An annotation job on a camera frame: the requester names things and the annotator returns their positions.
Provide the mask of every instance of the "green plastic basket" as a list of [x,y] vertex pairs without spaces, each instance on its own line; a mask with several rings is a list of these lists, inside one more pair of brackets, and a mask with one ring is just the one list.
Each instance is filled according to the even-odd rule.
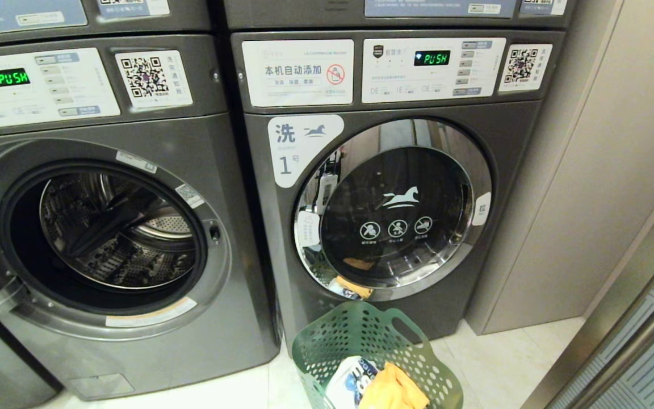
[[[422,343],[408,341],[393,326],[394,319],[415,332]],[[334,409],[325,388],[340,362],[352,355],[373,361],[380,370],[386,361],[399,366],[428,396],[431,409],[463,407],[459,380],[433,354],[423,331],[394,308],[380,311],[363,301],[343,303],[302,329],[291,353],[313,409]]]

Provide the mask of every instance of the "washing machine drum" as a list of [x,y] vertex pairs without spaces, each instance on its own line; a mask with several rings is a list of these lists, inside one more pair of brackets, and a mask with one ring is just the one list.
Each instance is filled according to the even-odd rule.
[[83,277],[122,289],[167,285],[195,262],[192,231],[158,194],[102,173],[64,174],[41,194],[47,243]]
[[491,174],[472,137],[441,121],[387,122],[350,138],[307,179],[296,246],[338,295],[403,298],[461,264],[490,206]]

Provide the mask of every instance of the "tile floor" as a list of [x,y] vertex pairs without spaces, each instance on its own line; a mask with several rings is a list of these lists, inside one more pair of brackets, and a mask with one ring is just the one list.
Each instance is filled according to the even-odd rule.
[[[464,409],[519,409],[582,324],[582,318],[571,318],[477,337],[461,322],[456,334],[435,340],[431,346],[461,381]],[[39,409],[162,407],[309,409],[309,402],[282,347],[267,365],[212,381],[98,402],[81,402],[65,391]]]

